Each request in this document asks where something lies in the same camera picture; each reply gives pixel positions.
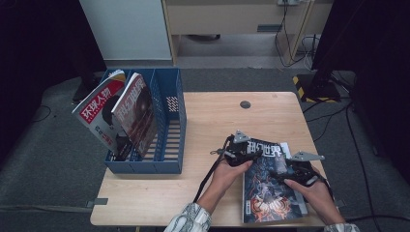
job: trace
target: printed title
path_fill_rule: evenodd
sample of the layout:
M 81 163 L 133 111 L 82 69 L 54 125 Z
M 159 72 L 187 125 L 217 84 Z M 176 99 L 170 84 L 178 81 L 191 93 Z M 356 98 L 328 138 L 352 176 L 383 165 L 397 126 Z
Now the printed title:
M 81 118 L 83 118 L 88 124 L 93 122 L 94 118 L 103 109 L 105 102 L 113 96 L 112 93 L 117 93 L 117 91 L 123 86 L 124 82 L 122 81 L 109 82 L 106 87 L 99 91 L 99 93 L 80 111 Z
M 283 155 L 279 145 L 264 144 L 261 142 L 248 141 L 248 154 L 263 150 L 264 157 L 280 157 Z
M 144 86 L 145 84 L 142 76 L 138 77 L 135 84 L 132 86 L 130 94 L 125 98 L 124 103 L 119 108 L 118 114 L 116 115 L 118 116 L 118 120 L 125 120 L 125 116 L 132 110 L 132 106 L 135 104 L 136 100 L 138 100 L 138 96 Z

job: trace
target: wooden table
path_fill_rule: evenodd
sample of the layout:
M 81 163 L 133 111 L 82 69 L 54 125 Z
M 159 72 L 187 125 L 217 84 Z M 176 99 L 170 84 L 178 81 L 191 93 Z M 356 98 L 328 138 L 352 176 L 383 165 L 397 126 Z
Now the wooden table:
M 94 225 L 166 226 L 196 195 L 199 184 L 217 158 L 226 137 L 241 130 L 250 137 L 287 142 L 291 154 L 300 150 L 317 154 L 305 117 L 294 93 L 215 92 L 185 93 L 187 134 L 181 175 L 114 175 L 106 169 L 91 215 Z M 242 101 L 250 108 L 242 108 Z M 312 163 L 324 175 L 320 161 Z M 242 224 L 242 177 L 238 178 L 214 211 L 213 226 Z M 323 226 L 308 206 L 306 217 L 269 226 Z

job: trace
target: wire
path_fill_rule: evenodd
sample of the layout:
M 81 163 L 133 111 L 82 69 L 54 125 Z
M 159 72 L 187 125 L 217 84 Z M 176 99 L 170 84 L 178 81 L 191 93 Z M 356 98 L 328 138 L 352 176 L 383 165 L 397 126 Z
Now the wire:
M 356 137 L 355 137 L 355 134 L 352 130 L 352 126 L 351 126 L 350 120 L 349 120 L 349 110 L 348 109 L 349 109 L 350 105 L 351 105 L 351 103 L 346 107 L 347 126 L 349 127 L 350 135 L 352 136 L 352 139 L 353 139 L 353 142 L 354 142 L 354 145 L 355 145 L 355 149 L 356 149 L 356 152 L 358 154 L 359 161 L 360 161 L 360 165 L 362 167 L 362 172 L 363 172 L 363 176 L 364 176 L 364 179 L 365 179 L 365 185 L 366 185 L 367 200 L 368 200 L 368 205 L 370 207 L 371 218 L 373 219 L 377 230 L 379 232 L 381 232 L 379 222 L 377 221 L 377 219 L 375 217 L 375 214 L 374 214 L 374 208 L 373 208 L 373 203 L 372 203 L 372 199 L 371 199 L 370 188 L 368 186 L 367 174 L 366 174 L 365 165 L 364 165 L 364 162 L 363 162 L 363 159 L 362 159 L 362 154 L 359 151 L 359 146 L 358 146 L 358 143 L 356 141 Z
M 323 130 L 322 134 L 319 135 L 319 137 L 313 139 L 313 142 L 316 142 L 317 140 L 319 140 L 326 132 L 326 129 L 328 128 L 329 123 L 331 122 L 331 119 L 334 115 L 330 116 L 328 119 L 328 122 L 326 123 L 325 129 Z
M 32 123 L 41 122 L 42 120 L 45 120 L 46 118 L 48 118 L 48 116 L 50 116 L 50 114 L 51 114 L 51 108 L 50 108 L 50 107 L 48 107 L 48 106 L 46 106 L 46 105 L 43 105 L 43 104 L 40 105 L 40 107 L 44 107 L 44 108 L 48 109 L 48 113 L 47 113 L 47 115 L 45 115 L 42 119 L 31 121 Z
M 309 106 L 307 109 L 305 109 L 303 113 L 306 113 L 308 110 L 314 108 L 316 105 L 318 105 L 318 104 L 320 104 L 320 103 L 323 103 L 323 102 L 325 102 L 325 101 L 326 101 L 326 100 L 324 100 L 324 101 L 317 101 L 315 104 L 313 104 L 313 105 Z
M 283 3 L 284 3 L 284 6 L 283 6 L 283 19 L 282 19 L 282 21 L 281 21 L 281 23 L 280 23 L 280 28 L 283 28 L 284 35 L 285 35 L 286 40 L 287 40 L 287 48 L 289 49 L 289 55 L 290 55 L 290 54 L 291 54 L 290 41 L 289 41 L 289 37 L 287 36 L 287 32 L 286 32 L 286 14 L 287 14 L 287 6 L 288 6 L 287 0 L 284 0 Z M 278 52 L 279 60 L 280 60 L 280 62 L 282 63 L 282 65 L 283 65 L 284 67 L 291 67 L 291 66 L 293 66 L 294 64 L 300 62 L 301 60 L 303 60 L 303 59 L 305 58 L 305 56 L 304 56 L 304 57 L 302 57 L 302 58 L 299 59 L 299 60 L 294 60 L 294 59 L 292 58 L 292 56 L 290 55 L 290 59 L 293 61 L 293 63 L 290 64 L 290 65 L 285 65 L 285 64 L 283 63 L 282 59 L 281 59 L 280 51 L 279 51 L 279 49 L 278 49 L 278 33 L 275 34 L 275 47 L 276 47 L 277 52 Z
M 305 65 L 305 68 L 307 68 L 307 70 L 313 72 L 313 69 L 311 68 L 311 64 L 308 61 L 308 55 L 310 54 L 311 61 L 313 62 L 313 53 L 316 51 L 316 49 L 314 49 L 314 46 L 312 46 L 311 50 L 307 51 L 307 48 L 305 46 L 305 39 L 307 38 L 312 38 L 313 42 L 315 42 L 316 40 L 320 41 L 320 39 L 317 38 L 316 36 L 307 36 L 302 39 L 302 46 L 304 47 L 304 51 L 305 51 L 304 65 Z
M 344 109 L 346 109 L 346 107 L 350 106 L 350 104 L 352 104 L 352 102 L 350 102 L 349 104 L 344 106 L 342 109 L 336 111 L 335 113 L 331 113 L 331 114 L 323 115 L 323 116 L 320 116 L 320 117 L 317 117 L 317 118 L 314 118 L 314 119 L 307 120 L 307 123 L 310 123 L 310 122 L 313 122 L 313 121 L 316 121 L 316 120 L 319 120 L 319 119 L 322 119 L 322 118 L 330 117 L 330 116 L 333 117 L 333 116 L 337 115 L 338 113 L 340 113 L 341 111 L 343 111 Z

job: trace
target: comic book cover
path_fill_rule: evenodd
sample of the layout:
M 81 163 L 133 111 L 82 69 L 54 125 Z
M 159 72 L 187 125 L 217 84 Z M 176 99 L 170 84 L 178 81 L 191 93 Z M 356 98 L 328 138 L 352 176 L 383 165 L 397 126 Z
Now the comic book cover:
M 140 73 L 132 74 L 111 112 L 144 157 L 157 134 L 157 122 L 149 87 Z
M 244 223 L 301 218 L 308 211 L 303 196 L 281 184 L 272 172 L 287 172 L 287 143 L 272 143 L 252 138 L 248 152 L 263 149 L 263 155 L 244 174 Z
M 111 114 L 124 91 L 125 82 L 123 71 L 111 73 L 72 112 L 114 154 L 115 160 L 125 160 L 132 148 L 129 138 Z

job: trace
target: gray carpet floor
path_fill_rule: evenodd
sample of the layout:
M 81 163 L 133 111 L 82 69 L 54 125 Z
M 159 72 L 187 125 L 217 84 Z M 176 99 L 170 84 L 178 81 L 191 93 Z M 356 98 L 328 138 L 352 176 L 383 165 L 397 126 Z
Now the gray carpet floor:
M 186 92 L 290 91 L 296 93 L 292 77 L 308 73 L 297 69 L 182 69 Z M 0 231 L 134 231 L 135 228 L 98 227 L 90 223 L 90 212 L 62 213 L 5 206 L 59 206 L 84 209 L 97 197 L 103 179 L 104 146 L 71 114 L 71 99 L 80 79 L 74 78 L 44 92 L 43 106 L 33 123 L 17 141 L 0 172 Z M 339 92 L 348 95 L 338 88 Z M 305 113 L 307 121 L 335 113 L 350 100 L 320 103 Z M 313 103 L 301 102 L 302 109 Z M 388 158 L 376 157 L 366 131 L 351 108 L 347 115 L 364 162 L 374 213 L 410 218 L 410 187 Z M 346 218 L 370 216 L 364 171 L 349 131 L 346 110 L 308 122 L 315 146 L 326 157 L 323 165 L 340 211 Z M 410 222 L 379 217 L 382 231 L 408 231 Z M 362 231 L 377 231 L 371 219 L 355 221 Z M 318 228 L 300 228 L 300 232 Z M 162 231 L 142 227 L 140 231 Z

